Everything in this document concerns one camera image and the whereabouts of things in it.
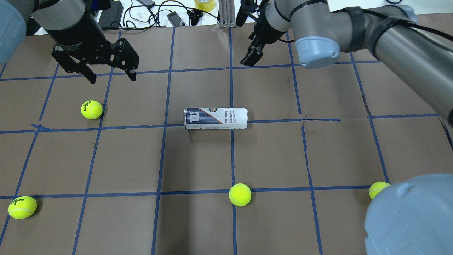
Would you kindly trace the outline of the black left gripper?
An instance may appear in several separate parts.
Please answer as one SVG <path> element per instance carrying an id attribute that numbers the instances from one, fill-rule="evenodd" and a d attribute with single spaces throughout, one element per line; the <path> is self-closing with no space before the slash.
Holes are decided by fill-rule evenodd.
<path id="1" fill-rule="evenodd" d="M 107 64 L 136 81 L 139 55 L 125 38 L 109 42 L 91 14 L 83 14 L 66 29 L 53 30 L 52 38 L 56 42 L 52 56 L 67 73 L 76 72 L 95 84 L 97 76 L 87 65 Z"/>

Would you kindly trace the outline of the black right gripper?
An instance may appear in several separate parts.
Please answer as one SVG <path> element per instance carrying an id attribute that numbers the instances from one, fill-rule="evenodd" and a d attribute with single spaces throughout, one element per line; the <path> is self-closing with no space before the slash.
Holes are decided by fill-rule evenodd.
<path id="1" fill-rule="evenodd" d="M 263 48 L 266 44 L 277 41 L 291 43 L 291 40 L 283 40 L 281 37 L 286 31 L 273 28 L 270 25 L 268 15 L 271 14 L 267 8 L 275 5 L 274 0 L 263 0 L 260 4 L 257 0 L 241 0 L 240 8 L 236 16 L 236 25 L 241 27 L 245 24 L 247 18 L 254 20 L 254 31 L 249 36 L 251 44 L 245 57 L 240 61 L 244 66 L 254 67 L 263 56 Z"/>

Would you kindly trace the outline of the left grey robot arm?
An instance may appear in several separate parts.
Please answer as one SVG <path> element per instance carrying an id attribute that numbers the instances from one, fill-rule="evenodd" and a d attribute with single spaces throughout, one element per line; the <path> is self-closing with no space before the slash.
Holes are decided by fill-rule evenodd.
<path id="1" fill-rule="evenodd" d="M 56 42 L 51 55 L 67 73 L 84 76 L 94 84 L 97 75 L 89 66 L 106 64 L 136 81 L 139 55 L 125 38 L 114 43 L 106 39 L 104 31 L 115 27 L 100 27 L 92 4 L 92 0 L 2 0 L 1 64 L 13 57 L 33 18 Z"/>

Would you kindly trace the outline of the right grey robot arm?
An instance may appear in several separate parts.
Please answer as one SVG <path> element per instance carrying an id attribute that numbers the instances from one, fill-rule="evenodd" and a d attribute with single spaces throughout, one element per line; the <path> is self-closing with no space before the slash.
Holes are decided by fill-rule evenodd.
<path id="1" fill-rule="evenodd" d="M 368 49 L 452 125 L 452 36 L 418 24 L 407 5 L 331 12 L 326 0 L 242 0 L 236 25 L 254 19 L 242 65 L 254 66 L 264 45 L 293 31 L 304 68 L 335 63 L 341 52 Z M 392 184 L 376 195 L 365 217 L 369 255 L 451 255 L 452 174 L 429 174 Z"/>

